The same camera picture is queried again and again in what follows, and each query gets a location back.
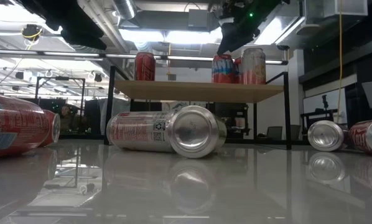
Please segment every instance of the ceiling duct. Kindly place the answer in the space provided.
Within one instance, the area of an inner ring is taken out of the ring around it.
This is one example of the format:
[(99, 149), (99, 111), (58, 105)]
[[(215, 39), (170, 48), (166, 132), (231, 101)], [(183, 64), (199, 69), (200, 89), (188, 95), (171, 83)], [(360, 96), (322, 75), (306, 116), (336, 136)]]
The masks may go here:
[(112, 0), (114, 8), (121, 19), (132, 19), (137, 13), (136, 5), (133, 0)]

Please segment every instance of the white floor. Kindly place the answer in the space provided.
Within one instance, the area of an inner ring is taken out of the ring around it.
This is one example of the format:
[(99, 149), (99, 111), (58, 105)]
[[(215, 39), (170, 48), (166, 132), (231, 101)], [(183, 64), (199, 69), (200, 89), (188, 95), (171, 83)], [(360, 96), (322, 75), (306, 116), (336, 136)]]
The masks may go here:
[(59, 141), (0, 159), (0, 223), (372, 223), (372, 157), (277, 147), (185, 159)]

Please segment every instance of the ceiling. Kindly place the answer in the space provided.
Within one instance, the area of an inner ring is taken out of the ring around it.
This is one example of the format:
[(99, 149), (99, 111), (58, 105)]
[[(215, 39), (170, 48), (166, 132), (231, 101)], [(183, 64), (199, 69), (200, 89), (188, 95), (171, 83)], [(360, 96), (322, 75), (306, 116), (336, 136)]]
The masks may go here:
[[(105, 31), (105, 35), (101, 38), (102, 41), (108, 46), (106, 52), (125, 53), (128, 51), (135, 53), (137, 47), (134, 42), (129, 40), (123, 40), (120, 32), (118, 32), (118, 17), (114, 12), (112, 0), (91, 0), (87, 3), (85, 0), (78, 0), (79, 5), (84, 11)], [(187, 0), (148, 0), (140, 1), (135, 0), (136, 6), (139, 11), (144, 12), (156, 12), (158, 17), (165, 12), (179, 12), (187, 13), (189, 9), (216, 11), (219, 9), (221, 0), (196, 0), (194, 3), (190, 3)], [(290, 6), (283, 6), (279, 11), (276, 11), (277, 16), (283, 17), (284, 21), (291, 21), (292, 18), (296, 17), (297, 5), (291, 4)], [(264, 29), (271, 19), (264, 22), (260, 29)], [(42, 35), (37, 42), (31, 44), (29, 40), (25, 40), (20, 32), (26, 26), (26, 24), (37, 24), (43, 28)], [(160, 30), (164, 35), (168, 34), (167, 30)], [(195, 44), (171, 44), (162, 42), (150, 42), (151, 49), (157, 54), (168, 54), (170, 51), (171, 55), (180, 56), (200, 56), (200, 57), (212, 57), (216, 54), (218, 49), (221, 32), (220, 30), (215, 31), (218, 39), (208, 43), (195, 43)], [(254, 45), (250, 43), (234, 52), (231, 53), (233, 58), (241, 56), (242, 51), (248, 47), (260, 47), (264, 50), (267, 59), (269, 60), (282, 60), (283, 53), (277, 49), (275, 45)], [(49, 29), (45, 25), (44, 19), (40, 18), (35, 14), (31, 14), (22, 6), (18, 5), (14, 0), (2, 0), (0, 1), (0, 49), (13, 49), (13, 50), (25, 50), (30, 47), (31, 50), (49, 50), (49, 51), (61, 51), (61, 52), (74, 52), (79, 50), (72, 45), (66, 43), (61, 37), (60, 32), (55, 32)], [(94, 49), (83, 49), (83, 51), (89, 51)], [(18, 64), (17, 68), (11, 73), (11, 69)], [(110, 64), (122, 68), (129, 75), (133, 73), (132, 60), (128, 59), (111, 59), (110, 61), (96, 62), (87, 60), (68, 60), (63, 58), (62, 60), (48, 60), (40, 58), (0, 58), (0, 92), (7, 93), (29, 93), (33, 95), (35, 87), (22, 86), (21, 90), (14, 91), (10, 84), (28, 84), (35, 85), (36, 76), (45, 76), (48, 72), (52, 72), (53, 76), (69, 76), (73, 78), (85, 78), (86, 85), (101, 86), (102, 90), (89, 89), (86, 91), (87, 96), (107, 96), (108, 89), (108, 68)], [(192, 61), (173, 61), (171, 67), (185, 67), (185, 68), (210, 68), (210, 62), (192, 62)], [(165, 61), (157, 63), (158, 67), (166, 67)], [(26, 71), (31, 73), (34, 78), (29, 80), (19, 80), (15, 77), (16, 72)], [(102, 73), (102, 82), (95, 82), (93, 77), (96, 73)], [(46, 88), (39, 90), (40, 94), (56, 94), (52, 90), (52, 85), (79, 85), (79, 83), (64, 83), (60, 81), (51, 80), (51, 84), (46, 83)], [(79, 95), (81, 89), (72, 89), (71, 95)]]

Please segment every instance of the aluminum can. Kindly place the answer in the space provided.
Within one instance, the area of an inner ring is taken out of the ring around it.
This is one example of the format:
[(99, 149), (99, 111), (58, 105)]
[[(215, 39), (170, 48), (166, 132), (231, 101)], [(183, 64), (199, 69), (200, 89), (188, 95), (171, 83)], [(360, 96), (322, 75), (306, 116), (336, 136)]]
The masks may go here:
[(139, 52), (135, 57), (135, 80), (154, 81), (156, 79), (156, 60), (149, 52)]
[(266, 84), (266, 56), (260, 48), (246, 49), (241, 58), (243, 84)]
[(49, 120), (49, 133), (47, 138), (39, 147), (48, 146), (52, 143), (56, 143), (59, 140), (60, 134), (60, 116), (57, 113), (54, 113), (49, 110), (44, 110), (44, 113)]
[(38, 147), (49, 133), (49, 120), (31, 102), (0, 95), (0, 156)]
[(317, 121), (308, 130), (308, 140), (320, 151), (343, 149), (347, 146), (348, 129), (333, 121)]
[(109, 141), (117, 147), (154, 152), (177, 152), (200, 158), (222, 147), (226, 126), (201, 106), (169, 112), (127, 112), (111, 118)]
[(242, 77), (243, 77), (243, 67), (241, 65), (241, 57), (236, 58), (235, 64), (234, 64), (234, 77), (233, 77), (233, 83), (239, 84), (242, 83)]
[(233, 60), (231, 55), (216, 55), (212, 60), (212, 82), (233, 83)]
[(353, 125), (349, 132), (349, 138), (357, 149), (372, 154), (372, 120)]

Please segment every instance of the shelf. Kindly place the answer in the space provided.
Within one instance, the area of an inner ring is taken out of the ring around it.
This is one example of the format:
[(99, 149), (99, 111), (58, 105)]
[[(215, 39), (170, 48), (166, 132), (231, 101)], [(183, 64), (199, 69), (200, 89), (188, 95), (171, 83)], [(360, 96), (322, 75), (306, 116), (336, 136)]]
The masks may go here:
[(280, 85), (117, 80), (115, 88), (135, 100), (257, 103), (283, 92)]

